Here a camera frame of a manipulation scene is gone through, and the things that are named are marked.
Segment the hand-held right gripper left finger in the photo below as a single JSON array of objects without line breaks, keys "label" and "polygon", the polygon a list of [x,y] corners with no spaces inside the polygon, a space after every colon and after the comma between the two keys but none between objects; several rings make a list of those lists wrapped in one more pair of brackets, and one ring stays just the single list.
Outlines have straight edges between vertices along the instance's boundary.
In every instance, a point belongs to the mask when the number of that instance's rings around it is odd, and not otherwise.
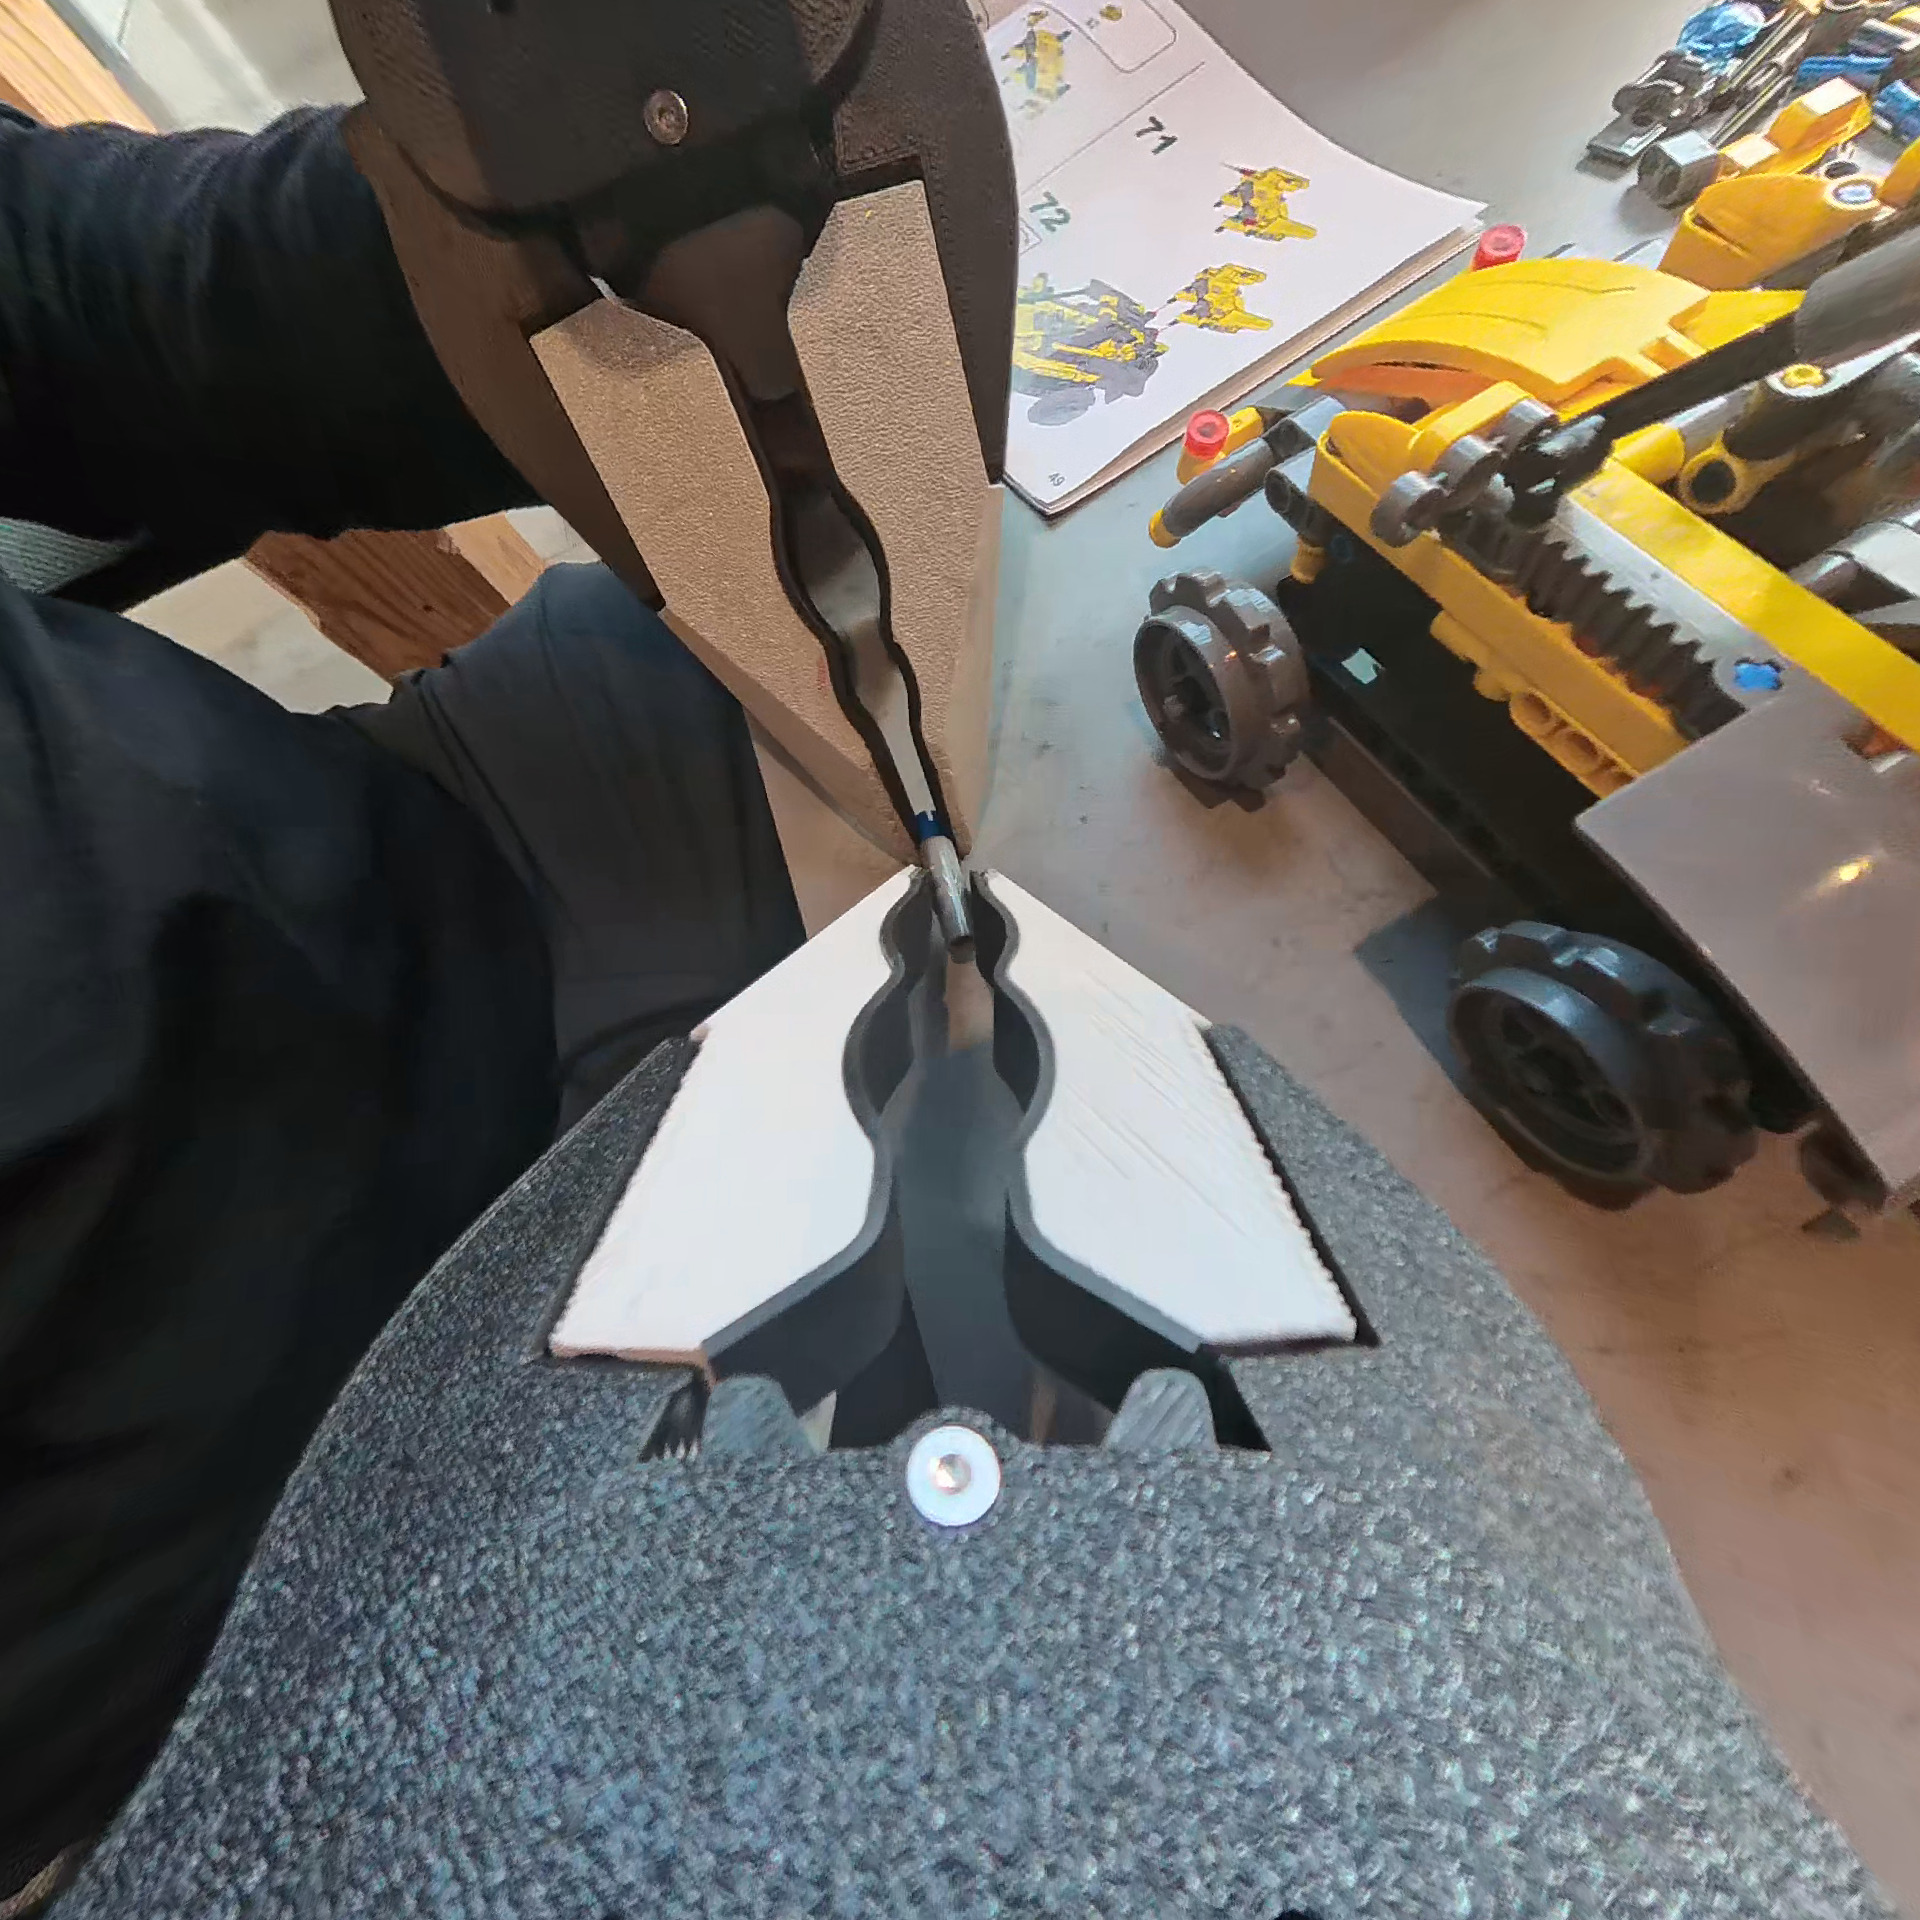
[{"label": "hand-held right gripper left finger", "polygon": [[925,919],[901,871],[695,1030],[695,1053],[548,1334],[556,1361],[751,1367],[802,1291],[852,1281],[878,1236],[878,1123],[858,1021],[904,984],[885,931]]}]

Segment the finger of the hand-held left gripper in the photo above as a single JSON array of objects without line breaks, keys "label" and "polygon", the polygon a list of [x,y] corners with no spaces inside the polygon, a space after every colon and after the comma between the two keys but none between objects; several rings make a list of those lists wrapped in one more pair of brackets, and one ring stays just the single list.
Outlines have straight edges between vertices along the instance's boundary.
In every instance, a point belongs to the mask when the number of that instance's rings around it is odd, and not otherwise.
[{"label": "finger of the hand-held left gripper", "polygon": [[906,181],[832,209],[785,320],[834,476],[885,560],[949,823],[978,834],[1004,490],[986,473],[949,307],[925,184]]},{"label": "finger of the hand-held left gripper", "polygon": [[528,347],[668,626],[858,830],[904,830],[779,583],[772,499],[708,347],[605,299]]}]

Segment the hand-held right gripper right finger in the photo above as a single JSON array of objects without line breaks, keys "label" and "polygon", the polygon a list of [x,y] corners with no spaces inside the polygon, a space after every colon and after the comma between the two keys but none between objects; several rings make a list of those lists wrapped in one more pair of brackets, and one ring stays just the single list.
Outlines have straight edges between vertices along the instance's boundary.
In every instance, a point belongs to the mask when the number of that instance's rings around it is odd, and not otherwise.
[{"label": "hand-held right gripper right finger", "polygon": [[1069,1304],[1188,1351],[1355,1343],[1321,1254],[1211,1050],[1211,1024],[1031,893],[975,880],[998,1071],[1021,1107],[1012,1226]]}]

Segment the toy brick instruction booklet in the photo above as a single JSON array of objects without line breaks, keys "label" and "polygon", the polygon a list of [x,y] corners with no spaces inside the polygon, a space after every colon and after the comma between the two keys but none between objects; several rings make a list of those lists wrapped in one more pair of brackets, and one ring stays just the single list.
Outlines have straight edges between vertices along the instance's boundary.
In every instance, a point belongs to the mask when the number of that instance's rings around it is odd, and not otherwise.
[{"label": "toy brick instruction booklet", "polygon": [[1018,167],[1006,484],[1081,507],[1434,266],[1484,206],[1324,137],[1178,4],[975,4]]}]

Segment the person's left forearm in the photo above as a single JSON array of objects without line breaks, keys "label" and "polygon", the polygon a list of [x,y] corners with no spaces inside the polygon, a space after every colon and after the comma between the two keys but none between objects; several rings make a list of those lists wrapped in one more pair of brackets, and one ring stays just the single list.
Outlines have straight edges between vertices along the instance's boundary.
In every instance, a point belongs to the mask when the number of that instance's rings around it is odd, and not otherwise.
[{"label": "person's left forearm", "polygon": [[446,377],[345,119],[4,110],[6,517],[232,559],[541,503]]}]

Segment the grey desk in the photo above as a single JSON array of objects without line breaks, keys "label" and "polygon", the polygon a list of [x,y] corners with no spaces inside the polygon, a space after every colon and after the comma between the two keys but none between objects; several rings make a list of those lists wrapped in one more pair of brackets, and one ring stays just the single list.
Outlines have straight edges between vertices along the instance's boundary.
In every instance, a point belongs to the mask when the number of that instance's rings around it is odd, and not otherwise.
[{"label": "grey desk", "polygon": [[1256,509],[1171,559],[1168,456],[1045,524],[1004,509],[981,853],[1366,1136],[1546,1323],[1645,1486],[1716,1651],[1918,1914],[1918,1221],[1812,1230],[1765,1140],[1704,1197],[1599,1211],[1525,1169],[1438,1054],[1458,910],[1316,766],[1264,804],[1164,769],[1131,640],[1168,563],[1264,579]]}]

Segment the person's black clothing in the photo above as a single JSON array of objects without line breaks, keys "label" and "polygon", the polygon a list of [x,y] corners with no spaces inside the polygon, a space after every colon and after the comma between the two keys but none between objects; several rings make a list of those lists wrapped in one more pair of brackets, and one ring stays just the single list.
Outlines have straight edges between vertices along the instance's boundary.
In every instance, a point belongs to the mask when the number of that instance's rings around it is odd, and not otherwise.
[{"label": "person's black clothing", "polygon": [[744,711],[605,566],[322,714],[4,593],[4,1914],[421,1277],[801,939]]}]

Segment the yellow toy brick vehicle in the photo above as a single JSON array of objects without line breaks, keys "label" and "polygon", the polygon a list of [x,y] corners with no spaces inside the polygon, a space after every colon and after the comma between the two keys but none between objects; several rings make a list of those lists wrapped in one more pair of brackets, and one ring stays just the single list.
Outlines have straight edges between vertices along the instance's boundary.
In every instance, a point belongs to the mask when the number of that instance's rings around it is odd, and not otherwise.
[{"label": "yellow toy brick vehicle", "polygon": [[1864,216],[1788,283],[1458,274],[1188,421],[1149,524],[1291,529],[1268,589],[1151,589],[1145,719],[1211,789],[1344,754],[1466,871],[1458,1077],[1596,1203],[1782,1136],[1918,1209],[1918,217]]}]

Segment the pile of loose toy bricks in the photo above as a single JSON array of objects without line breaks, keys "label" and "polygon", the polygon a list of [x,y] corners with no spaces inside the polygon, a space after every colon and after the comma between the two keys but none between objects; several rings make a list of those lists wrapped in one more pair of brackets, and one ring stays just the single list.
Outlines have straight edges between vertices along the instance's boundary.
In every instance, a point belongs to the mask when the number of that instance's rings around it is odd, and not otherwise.
[{"label": "pile of loose toy bricks", "polygon": [[1664,274],[1806,289],[1918,226],[1918,7],[1708,4],[1614,93],[1582,163],[1675,216]]}]

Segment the wooden post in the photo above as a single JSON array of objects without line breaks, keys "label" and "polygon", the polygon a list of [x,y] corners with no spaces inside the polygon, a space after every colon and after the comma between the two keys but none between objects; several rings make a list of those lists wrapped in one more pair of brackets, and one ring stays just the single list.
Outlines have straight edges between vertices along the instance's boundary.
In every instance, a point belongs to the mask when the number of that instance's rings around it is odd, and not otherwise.
[{"label": "wooden post", "polygon": [[502,617],[546,570],[505,514],[429,531],[266,534],[242,563],[342,654],[394,684]]}]

